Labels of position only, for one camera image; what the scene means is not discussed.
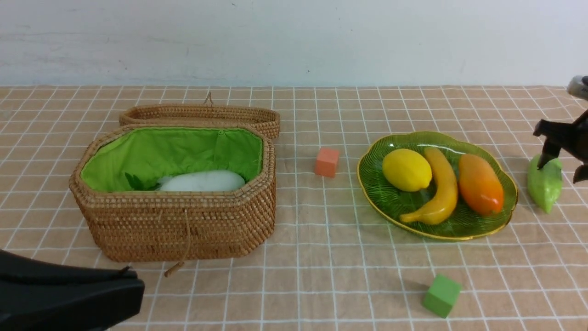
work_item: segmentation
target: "white wall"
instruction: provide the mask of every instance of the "white wall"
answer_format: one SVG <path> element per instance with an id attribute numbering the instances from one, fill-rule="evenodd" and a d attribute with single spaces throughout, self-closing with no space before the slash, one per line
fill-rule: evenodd
<path id="1" fill-rule="evenodd" d="M 553 84 L 585 0 L 0 0 L 0 85 Z"/>

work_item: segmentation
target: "basket handle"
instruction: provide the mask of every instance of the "basket handle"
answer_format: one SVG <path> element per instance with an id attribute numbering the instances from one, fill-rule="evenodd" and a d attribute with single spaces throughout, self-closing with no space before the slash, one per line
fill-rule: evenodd
<path id="1" fill-rule="evenodd" d="M 192 236 L 190 234 L 190 221 L 188 220 L 188 210 L 187 209 L 184 209 L 184 216 L 186 217 L 186 234 L 187 234 L 186 250 L 184 251 L 184 254 L 182 256 L 182 260 L 180 260 L 180 262 L 174 264 L 171 268 L 168 269 L 168 271 L 166 271 L 163 274 L 165 277 L 171 276 L 174 272 L 178 271 L 181 267 L 183 267 L 184 261 L 188 257 L 188 252 L 190 251 L 190 245 L 192 243 Z"/>
<path id="2" fill-rule="evenodd" d="M 204 99 L 204 102 L 202 104 L 205 105 L 207 102 L 210 102 L 211 105 L 215 104 L 214 102 L 212 102 L 212 92 L 210 92 L 210 91 L 208 91 L 208 94 L 206 95 L 206 99 Z"/>

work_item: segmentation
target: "orange block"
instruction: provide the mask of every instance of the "orange block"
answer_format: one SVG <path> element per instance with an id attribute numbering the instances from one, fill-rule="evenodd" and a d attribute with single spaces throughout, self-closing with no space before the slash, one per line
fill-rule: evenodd
<path id="1" fill-rule="evenodd" d="M 316 157 L 315 174 L 334 178 L 339 163 L 339 151 L 322 147 Z"/>

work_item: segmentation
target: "wicker basket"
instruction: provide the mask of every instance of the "wicker basket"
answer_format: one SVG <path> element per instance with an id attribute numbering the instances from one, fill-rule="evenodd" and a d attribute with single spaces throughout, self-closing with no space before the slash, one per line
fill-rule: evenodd
<path id="1" fill-rule="evenodd" d="M 103 253 L 116 262 L 181 262 L 249 254 L 272 233 L 276 217 L 276 165 L 273 143 L 247 124 L 167 124 L 166 127 L 244 128 L 262 139 L 260 174 L 228 193 L 95 191 L 81 178 L 88 160 L 104 145 L 136 128 L 131 124 L 95 140 L 69 180 L 92 234 Z"/>
<path id="2" fill-rule="evenodd" d="M 147 123 L 247 123 L 270 139 L 280 135 L 280 114 L 257 107 L 215 105 L 211 93 L 202 105 L 152 104 L 135 106 L 119 116 L 121 126 Z"/>

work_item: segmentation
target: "toy block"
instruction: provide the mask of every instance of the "toy block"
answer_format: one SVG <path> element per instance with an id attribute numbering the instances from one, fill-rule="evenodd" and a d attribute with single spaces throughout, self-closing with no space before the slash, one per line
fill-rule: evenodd
<path id="1" fill-rule="evenodd" d="M 315 174 L 334 178 L 339 163 L 339 151 L 321 147 L 316 157 Z"/>
<path id="2" fill-rule="evenodd" d="M 461 284 L 438 274 L 423 299 L 423 307 L 441 318 L 447 318 L 461 291 Z"/>

